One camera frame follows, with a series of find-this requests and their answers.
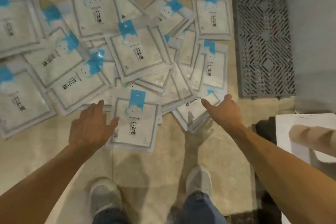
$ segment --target floor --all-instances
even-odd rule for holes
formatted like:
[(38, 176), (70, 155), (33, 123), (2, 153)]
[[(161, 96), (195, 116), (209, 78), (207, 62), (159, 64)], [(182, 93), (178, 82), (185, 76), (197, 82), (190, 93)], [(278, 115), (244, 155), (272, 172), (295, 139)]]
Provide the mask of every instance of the floor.
[[(45, 7), (51, 2), (40, 0)], [(137, 0), (144, 5), (149, 0)], [(191, 8), (191, 0), (179, 0)], [(239, 99), (234, 41), (229, 44), (228, 92), (251, 126), (294, 108), (293, 98)], [(55, 156), (68, 140), (71, 121), (79, 116), (56, 116), (8, 140), (0, 140), (0, 194)], [(90, 223), (85, 208), (90, 182), (107, 176), (123, 192), (125, 208), (134, 223), (164, 223), (172, 205), (184, 201), (184, 183), (196, 164), (212, 175), (212, 201), (223, 215), (258, 207), (254, 171), (233, 140), (212, 120), (195, 134), (185, 133), (169, 113), (157, 132), (152, 154), (115, 149), (99, 150), (76, 174), (58, 201), (47, 223)]]

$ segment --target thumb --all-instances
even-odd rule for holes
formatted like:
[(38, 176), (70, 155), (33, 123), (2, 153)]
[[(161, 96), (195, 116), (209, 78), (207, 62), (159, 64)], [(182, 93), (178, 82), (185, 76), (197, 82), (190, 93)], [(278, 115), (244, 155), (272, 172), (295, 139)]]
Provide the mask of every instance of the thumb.
[(109, 125), (105, 126), (104, 129), (104, 138), (110, 138), (113, 135), (113, 132), (115, 130), (115, 128), (118, 126), (118, 122), (119, 122), (119, 117), (115, 117), (113, 118), (113, 120), (111, 120)]
[(211, 103), (209, 103), (209, 101), (204, 98), (201, 99), (201, 103), (204, 106), (204, 108), (207, 109), (208, 113), (211, 114), (214, 106), (211, 105)]

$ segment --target blue jeans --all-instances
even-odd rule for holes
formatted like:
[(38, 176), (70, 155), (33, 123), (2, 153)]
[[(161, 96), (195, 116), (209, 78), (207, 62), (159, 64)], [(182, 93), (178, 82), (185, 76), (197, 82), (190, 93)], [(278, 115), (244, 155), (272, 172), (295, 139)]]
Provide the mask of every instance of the blue jeans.
[[(176, 224), (228, 224), (224, 216), (203, 192), (192, 193), (185, 200)], [(97, 213), (93, 224), (131, 224), (125, 212), (120, 209), (106, 209)]]

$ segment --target metal grate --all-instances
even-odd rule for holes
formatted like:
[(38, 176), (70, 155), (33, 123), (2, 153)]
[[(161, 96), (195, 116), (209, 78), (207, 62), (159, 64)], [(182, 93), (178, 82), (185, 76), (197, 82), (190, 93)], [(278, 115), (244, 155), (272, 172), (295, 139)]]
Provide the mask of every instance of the metal grate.
[(286, 0), (233, 0), (240, 97), (295, 95)]

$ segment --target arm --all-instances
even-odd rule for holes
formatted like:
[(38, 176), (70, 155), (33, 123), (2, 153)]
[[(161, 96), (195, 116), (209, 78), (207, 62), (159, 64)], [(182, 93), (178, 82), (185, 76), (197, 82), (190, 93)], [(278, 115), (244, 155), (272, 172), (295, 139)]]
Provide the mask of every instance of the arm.
[(92, 104), (71, 124), (69, 145), (56, 157), (0, 196), (0, 223), (43, 224), (82, 164), (111, 137), (118, 125), (106, 125), (104, 101)]
[(336, 181), (247, 129), (231, 95), (219, 106), (205, 99), (202, 104), (238, 145), (292, 224), (335, 223)]

